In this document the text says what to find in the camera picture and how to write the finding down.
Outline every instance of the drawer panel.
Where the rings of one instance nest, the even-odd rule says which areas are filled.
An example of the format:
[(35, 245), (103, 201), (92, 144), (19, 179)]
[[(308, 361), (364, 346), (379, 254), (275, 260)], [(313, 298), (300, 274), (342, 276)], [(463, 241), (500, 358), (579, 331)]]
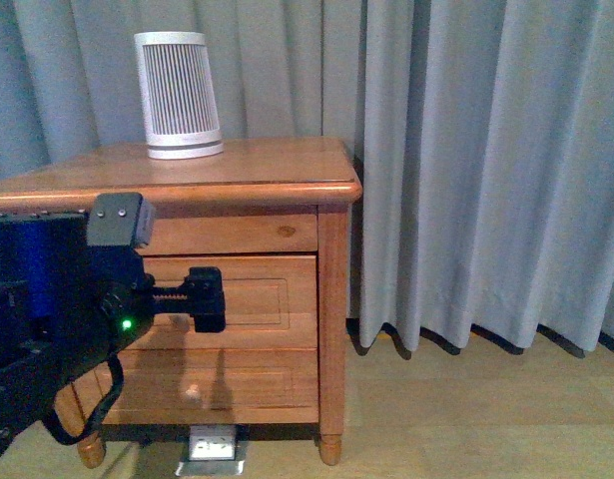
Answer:
[(227, 329), (194, 332), (186, 314), (159, 314), (132, 349), (316, 347), (315, 256), (146, 257), (156, 284), (178, 285), (192, 266), (223, 274)]
[[(317, 422), (317, 354), (303, 350), (125, 351), (122, 396), (107, 423)], [(107, 366), (76, 384), (92, 409)]]
[(142, 255), (316, 251), (316, 215), (250, 215), (156, 220)]

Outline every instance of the floor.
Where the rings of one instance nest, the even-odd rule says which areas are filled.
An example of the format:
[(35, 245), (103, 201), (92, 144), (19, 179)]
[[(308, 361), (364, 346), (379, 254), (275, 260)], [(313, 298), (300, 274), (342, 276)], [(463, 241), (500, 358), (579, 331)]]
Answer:
[[(322, 465), (297, 428), (288, 434), (298, 439), (252, 441), (242, 477), (614, 477), (614, 353), (604, 346), (577, 359), (538, 334), (517, 356), (473, 336), (452, 356), (423, 339), (405, 360), (384, 335), (364, 356), (349, 342), (347, 364), (341, 463)], [(0, 479), (174, 477), (181, 448), (110, 441), (88, 470), (35, 424), (0, 459)]]

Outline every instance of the curtain fold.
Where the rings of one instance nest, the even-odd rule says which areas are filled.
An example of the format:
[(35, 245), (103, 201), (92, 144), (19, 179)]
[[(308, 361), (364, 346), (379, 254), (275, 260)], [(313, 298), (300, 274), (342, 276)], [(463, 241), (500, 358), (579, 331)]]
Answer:
[(0, 179), (144, 141), (166, 30), (206, 34), (226, 138), (345, 141), (364, 346), (614, 337), (614, 0), (0, 0)]
[(405, 167), (365, 177), (362, 344), (389, 322), (409, 349), (421, 327), (464, 347), (472, 324), (528, 347), (544, 324), (592, 350), (614, 283), (614, 1), (418, 1), (414, 17), (394, 100), (408, 136), (365, 149), (366, 171)]

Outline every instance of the wooden drawer front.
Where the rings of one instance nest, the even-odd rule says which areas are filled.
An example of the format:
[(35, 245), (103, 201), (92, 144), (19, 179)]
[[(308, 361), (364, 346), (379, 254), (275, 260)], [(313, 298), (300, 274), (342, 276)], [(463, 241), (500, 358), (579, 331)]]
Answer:
[(160, 285), (178, 285), (192, 266), (223, 274), (227, 329), (194, 332), (186, 314), (159, 314), (133, 349), (316, 347), (315, 256), (145, 258)]
[[(108, 423), (317, 422), (315, 349), (125, 351), (120, 358), (125, 387)], [(85, 390), (80, 383), (85, 408), (111, 385), (106, 366), (95, 374)]]
[(142, 255), (316, 251), (313, 214), (157, 220)]

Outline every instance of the metal plate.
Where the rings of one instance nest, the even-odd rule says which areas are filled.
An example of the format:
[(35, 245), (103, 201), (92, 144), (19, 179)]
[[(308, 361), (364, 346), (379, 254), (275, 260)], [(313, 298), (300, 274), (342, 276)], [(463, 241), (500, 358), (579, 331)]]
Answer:
[(245, 470), (248, 447), (249, 433), (243, 426), (238, 427), (236, 457), (233, 461), (192, 461), (189, 459), (189, 443), (185, 443), (178, 469), (176, 469), (176, 476), (240, 476)]

